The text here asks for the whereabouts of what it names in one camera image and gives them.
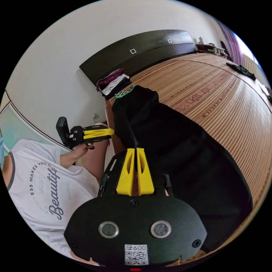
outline face mask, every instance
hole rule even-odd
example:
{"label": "face mask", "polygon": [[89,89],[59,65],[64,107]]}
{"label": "face mask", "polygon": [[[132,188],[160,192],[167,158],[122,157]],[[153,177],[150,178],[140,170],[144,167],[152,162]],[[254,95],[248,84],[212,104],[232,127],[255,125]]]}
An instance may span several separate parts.
{"label": "face mask", "polygon": [[3,170],[4,160],[5,160],[4,143],[3,143],[2,133],[1,133],[1,130],[0,130],[0,166],[1,166],[1,171]]}

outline black cloth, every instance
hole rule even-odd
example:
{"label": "black cloth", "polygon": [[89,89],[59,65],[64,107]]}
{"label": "black cloth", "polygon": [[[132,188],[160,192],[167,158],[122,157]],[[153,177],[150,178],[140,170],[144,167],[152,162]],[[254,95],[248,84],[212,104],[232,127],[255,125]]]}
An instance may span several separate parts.
{"label": "black cloth", "polygon": [[115,134],[124,146],[135,145],[121,129],[126,116],[139,147],[154,154],[169,174],[174,197],[199,214],[208,233],[202,249],[217,249],[253,206],[232,156],[197,123],[159,103],[157,92],[150,89],[137,85],[115,100],[112,111]]}
{"label": "black cloth", "polygon": [[103,96],[105,97],[106,100],[109,100],[112,97],[114,97],[115,94],[120,92],[122,89],[124,89],[129,84],[131,84],[131,81],[128,78],[123,78],[123,80],[121,80],[119,82],[119,84],[117,86],[115,86],[108,95],[103,95]]}
{"label": "black cloth", "polygon": [[234,69],[235,71],[238,71],[241,74],[244,74],[248,77],[250,77],[252,80],[256,80],[256,77],[254,74],[252,74],[250,71],[248,71],[245,67],[243,67],[242,65],[236,65],[236,64],[231,64],[226,62],[226,65],[230,66],[232,69]]}

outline label sticker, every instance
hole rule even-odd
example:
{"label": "label sticker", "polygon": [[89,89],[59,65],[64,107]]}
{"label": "label sticker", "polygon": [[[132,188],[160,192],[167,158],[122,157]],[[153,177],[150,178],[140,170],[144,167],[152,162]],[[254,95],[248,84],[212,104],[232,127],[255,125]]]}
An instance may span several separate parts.
{"label": "label sticker", "polygon": [[125,245],[126,265],[148,265],[147,245]]}

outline window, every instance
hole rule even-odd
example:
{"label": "window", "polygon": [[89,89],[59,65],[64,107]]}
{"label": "window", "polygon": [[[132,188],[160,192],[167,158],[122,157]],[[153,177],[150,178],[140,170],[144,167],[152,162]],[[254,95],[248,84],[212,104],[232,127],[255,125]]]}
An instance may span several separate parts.
{"label": "window", "polygon": [[246,55],[247,57],[249,57],[250,59],[252,59],[261,68],[259,62],[255,58],[253,53],[250,51],[250,49],[247,47],[247,45],[235,33],[234,33],[234,35],[235,35],[235,37],[237,39],[237,42],[239,44],[239,47],[240,47],[242,53],[244,55]]}

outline white t-shirt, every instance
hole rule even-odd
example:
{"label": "white t-shirt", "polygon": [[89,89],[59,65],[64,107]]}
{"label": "white t-shirt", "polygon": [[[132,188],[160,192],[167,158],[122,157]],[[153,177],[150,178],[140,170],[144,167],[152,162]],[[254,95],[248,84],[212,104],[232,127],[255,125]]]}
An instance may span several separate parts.
{"label": "white t-shirt", "polygon": [[60,165],[60,148],[20,140],[10,151],[8,191],[30,228],[51,248],[72,258],[63,233],[73,212],[97,196],[99,184],[84,167]]}

